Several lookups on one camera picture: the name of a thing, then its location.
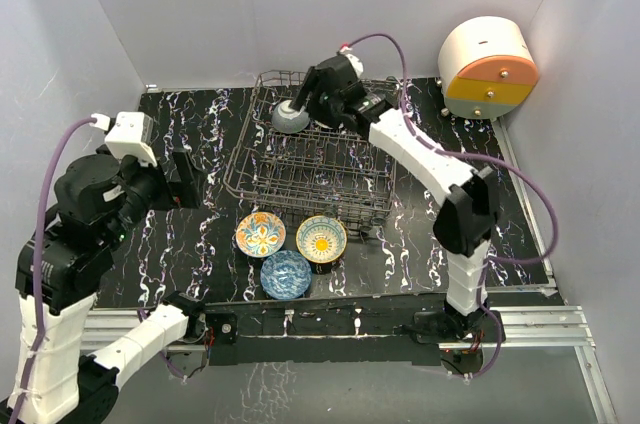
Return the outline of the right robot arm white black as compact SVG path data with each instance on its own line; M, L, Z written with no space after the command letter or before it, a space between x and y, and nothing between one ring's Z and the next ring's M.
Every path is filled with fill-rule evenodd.
M497 175L447 155L401 103L368 91L361 73L350 54L326 59L307 70L292 107L332 129L357 133L429 191L439 207L433 235L446 252L449 286L442 310L414 331L469 340L480 331L486 306L485 259L499 218Z

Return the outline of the grey wire dish rack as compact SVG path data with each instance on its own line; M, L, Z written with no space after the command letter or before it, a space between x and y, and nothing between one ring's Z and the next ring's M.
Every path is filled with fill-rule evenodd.
M351 234L367 235L391 213L396 162L343 128L311 122L297 134L276 131L275 107L295 96L303 77L280 70L258 75L224 184L232 196L275 213L291 229L325 215Z

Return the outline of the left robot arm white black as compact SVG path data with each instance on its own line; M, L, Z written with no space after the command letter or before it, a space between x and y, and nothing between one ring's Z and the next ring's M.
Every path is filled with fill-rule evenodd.
M206 331L202 302L166 297L112 344L84 355L88 313L114 252L151 211L196 209L204 173L190 153L172 153L178 180L133 155L100 147L73 161L54 185L56 203L22 248L16 289L22 315L14 389L1 403L4 423L101 423L124 384L169 344Z

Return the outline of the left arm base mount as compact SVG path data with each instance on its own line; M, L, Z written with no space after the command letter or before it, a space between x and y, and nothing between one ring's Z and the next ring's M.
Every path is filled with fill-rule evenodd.
M204 322L204 344L207 348L215 345L232 345L236 343L238 319L234 313L206 313Z

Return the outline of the orange flower green leaf bowl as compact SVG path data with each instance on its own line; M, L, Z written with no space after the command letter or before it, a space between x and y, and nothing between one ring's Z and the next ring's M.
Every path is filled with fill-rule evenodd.
M342 132L344 130L344 126L343 124L339 123L337 127L335 126L330 126L328 124L325 124L323 122L321 122L320 120L313 120L314 124L316 127L319 127L321 129L330 131L330 132Z

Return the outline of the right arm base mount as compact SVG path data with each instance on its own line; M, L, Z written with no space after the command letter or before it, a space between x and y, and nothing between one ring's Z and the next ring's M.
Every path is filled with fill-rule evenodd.
M503 343L506 334L500 314L495 313L499 324L482 311L469 316L444 311L416 312L409 324L394 329L396 335L408 335L420 344L460 342L471 336L481 336L482 343Z

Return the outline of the grey speckled bowl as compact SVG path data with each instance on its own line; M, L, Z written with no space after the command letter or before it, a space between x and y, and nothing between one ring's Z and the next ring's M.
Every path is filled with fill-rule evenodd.
M272 113L273 128L280 133L296 134L303 131L310 124L310 117L305 110L294 110L291 100L278 103Z

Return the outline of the blue white pattern bowl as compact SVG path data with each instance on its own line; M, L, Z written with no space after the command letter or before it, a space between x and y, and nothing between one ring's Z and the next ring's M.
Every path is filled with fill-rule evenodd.
M278 251L262 263L260 282L264 292L273 299L300 298L309 289L311 281L311 265L296 251Z

